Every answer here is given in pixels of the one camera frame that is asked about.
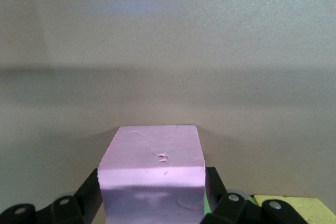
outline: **pink block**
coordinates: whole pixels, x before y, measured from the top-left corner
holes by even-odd
[[[107,224],[189,224],[204,217],[205,164],[196,126],[119,128],[98,180]]]

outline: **foam block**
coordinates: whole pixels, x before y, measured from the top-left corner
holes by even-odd
[[[316,198],[255,195],[254,199],[259,206],[262,206],[262,203],[268,199],[283,200],[290,204],[308,224],[336,224],[336,216]]]
[[[196,126],[118,129],[98,167],[107,224],[199,223],[205,163]]]

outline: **gray surface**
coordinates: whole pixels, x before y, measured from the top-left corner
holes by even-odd
[[[335,3],[1,0],[0,211],[74,191],[119,126],[196,124],[228,188],[336,212]]]

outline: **block top face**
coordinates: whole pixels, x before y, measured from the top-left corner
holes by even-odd
[[[204,167],[194,125],[120,127],[99,170]]]

